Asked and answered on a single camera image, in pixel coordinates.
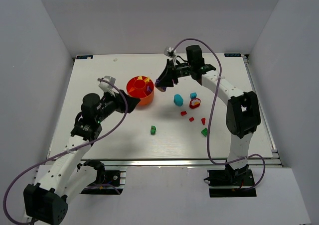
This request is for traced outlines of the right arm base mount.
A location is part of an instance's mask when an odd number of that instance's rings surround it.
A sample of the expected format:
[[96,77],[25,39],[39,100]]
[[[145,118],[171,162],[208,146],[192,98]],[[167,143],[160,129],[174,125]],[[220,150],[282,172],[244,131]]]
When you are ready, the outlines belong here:
[[249,169],[244,175],[234,180],[226,174],[226,170],[208,170],[204,182],[208,185],[211,198],[248,198],[257,197],[254,177]]

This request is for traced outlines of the green small lego piece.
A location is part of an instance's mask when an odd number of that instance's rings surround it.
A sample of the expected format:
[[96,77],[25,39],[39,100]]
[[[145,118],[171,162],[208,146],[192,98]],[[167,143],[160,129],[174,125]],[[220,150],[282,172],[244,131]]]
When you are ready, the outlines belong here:
[[151,129],[150,129],[150,133],[151,135],[155,135],[156,134],[156,127],[154,125],[151,126]]

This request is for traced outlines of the green square lego brick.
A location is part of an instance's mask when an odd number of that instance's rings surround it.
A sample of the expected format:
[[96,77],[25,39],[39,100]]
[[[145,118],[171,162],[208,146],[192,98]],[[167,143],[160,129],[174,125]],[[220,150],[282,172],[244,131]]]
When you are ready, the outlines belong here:
[[208,129],[207,129],[207,128],[204,128],[204,129],[201,131],[201,134],[202,134],[204,137],[207,137],[207,135],[208,135]]

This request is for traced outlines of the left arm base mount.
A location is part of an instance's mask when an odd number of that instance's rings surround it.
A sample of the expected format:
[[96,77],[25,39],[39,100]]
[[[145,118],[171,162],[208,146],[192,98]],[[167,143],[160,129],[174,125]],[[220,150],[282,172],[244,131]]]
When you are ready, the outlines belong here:
[[104,164],[97,160],[88,160],[84,164],[77,164],[77,172],[88,165],[97,171],[94,182],[82,190],[84,195],[120,195],[125,185],[126,173],[121,170],[106,170]]

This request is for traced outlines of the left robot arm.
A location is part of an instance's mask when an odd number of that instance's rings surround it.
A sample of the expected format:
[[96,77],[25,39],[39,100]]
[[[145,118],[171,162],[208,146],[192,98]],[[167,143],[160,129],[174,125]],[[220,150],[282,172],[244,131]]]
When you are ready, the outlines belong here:
[[70,203],[89,185],[101,184],[104,179],[104,164],[89,160],[80,164],[82,157],[91,149],[99,137],[101,122],[113,112],[131,113],[140,102],[123,91],[96,93],[84,96],[81,111],[65,146],[48,172],[35,184],[24,189],[26,214],[50,225],[59,225],[68,211]]

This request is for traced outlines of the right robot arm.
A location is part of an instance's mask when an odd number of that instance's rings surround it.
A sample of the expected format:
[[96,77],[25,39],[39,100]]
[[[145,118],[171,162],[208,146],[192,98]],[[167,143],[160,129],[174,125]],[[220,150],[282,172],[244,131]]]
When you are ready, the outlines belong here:
[[214,92],[226,105],[226,126],[231,133],[231,145],[225,169],[232,177],[248,171],[248,149],[253,133],[261,123],[258,98],[255,92],[245,92],[221,75],[221,70],[206,64],[198,45],[186,48],[187,60],[177,61],[173,48],[166,48],[166,66],[155,82],[155,87],[164,92],[178,83],[179,78],[191,76],[200,85]]

